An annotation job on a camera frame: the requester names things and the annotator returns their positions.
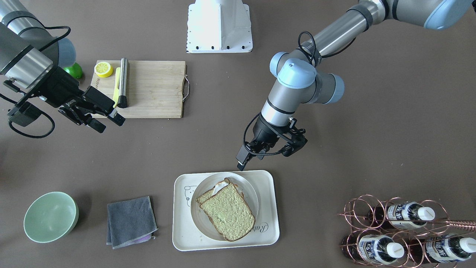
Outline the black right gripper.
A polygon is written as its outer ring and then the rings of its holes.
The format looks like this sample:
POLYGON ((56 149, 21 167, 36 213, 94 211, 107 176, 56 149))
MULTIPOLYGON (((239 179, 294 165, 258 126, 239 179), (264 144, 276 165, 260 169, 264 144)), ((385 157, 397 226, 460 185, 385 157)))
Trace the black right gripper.
POLYGON ((86 125, 99 133, 104 132, 106 126, 76 107, 81 103, 80 97, 85 102, 86 112, 106 117, 119 127, 125 122, 125 118, 114 108, 114 100, 92 86, 84 93, 79 89, 79 82, 59 66, 53 66, 42 78, 37 87, 37 96, 58 108, 58 112, 73 123, 86 125))

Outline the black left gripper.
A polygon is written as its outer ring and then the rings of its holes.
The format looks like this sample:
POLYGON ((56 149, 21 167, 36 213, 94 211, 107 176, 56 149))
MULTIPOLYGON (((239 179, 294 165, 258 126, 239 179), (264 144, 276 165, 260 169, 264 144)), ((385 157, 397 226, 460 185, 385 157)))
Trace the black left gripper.
POLYGON ((252 139, 251 144, 242 144, 237 154, 238 170, 243 171, 246 164, 255 156, 262 160, 279 140, 279 135, 277 133, 283 134, 286 132, 286 129, 286 125, 279 127, 270 124, 261 114, 258 114, 257 120, 253 126, 254 138, 252 139))

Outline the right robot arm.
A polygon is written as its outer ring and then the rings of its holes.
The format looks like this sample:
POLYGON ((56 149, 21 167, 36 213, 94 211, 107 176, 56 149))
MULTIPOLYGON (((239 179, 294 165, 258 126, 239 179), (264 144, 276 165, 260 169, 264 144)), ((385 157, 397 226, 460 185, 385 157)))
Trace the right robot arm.
POLYGON ((17 124, 27 127, 45 114, 29 102, 39 97, 57 108, 77 125, 86 125, 99 133, 105 125, 92 117, 100 114, 118 126, 124 117, 113 107, 113 100, 96 88, 80 90, 79 81, 65 71, 76 63, 76 50, 67 38, 70 28, 61 36, 52 36, 49 27, 30 13, 18 0, 0 3, 0 70, 5 76, 3 84, 15 93, 22 94, 8 112, 11 129, 17 124))

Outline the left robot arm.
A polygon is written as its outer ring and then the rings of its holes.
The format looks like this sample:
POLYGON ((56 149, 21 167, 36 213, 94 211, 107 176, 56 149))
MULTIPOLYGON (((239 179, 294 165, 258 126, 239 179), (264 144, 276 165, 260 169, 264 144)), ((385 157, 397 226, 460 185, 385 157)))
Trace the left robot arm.
POLYGON ((238 169, 244 170, 254 157, 271 156, 270 149, 280 139, 284 146, 277 154, 286 157, 305 146, 305 130, 296 127, 294 118, 299 105, 328 105, 339 101, 345 90, 338 75, 317 70, 323 59, 338 55, 359 34, 385 20, 443 30, 458 22, 470 7, 475 7, 474 0, 359 0, 317 35, 301 32, 309 40, 298 40, 294 51, 276 53, 269 63, 276 82, 261 112, 251 120, 254 137, 250 142, 243 140, 236 156, 238 169))

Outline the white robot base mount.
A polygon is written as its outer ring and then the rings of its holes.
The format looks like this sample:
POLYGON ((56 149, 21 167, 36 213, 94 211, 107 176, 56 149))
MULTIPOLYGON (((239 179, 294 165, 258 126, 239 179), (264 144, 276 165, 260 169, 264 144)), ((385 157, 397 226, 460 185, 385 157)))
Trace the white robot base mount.
POLYGON ((188 53, 253 50, 250 7, 241 0, 196 0, 188 7, 188 53))

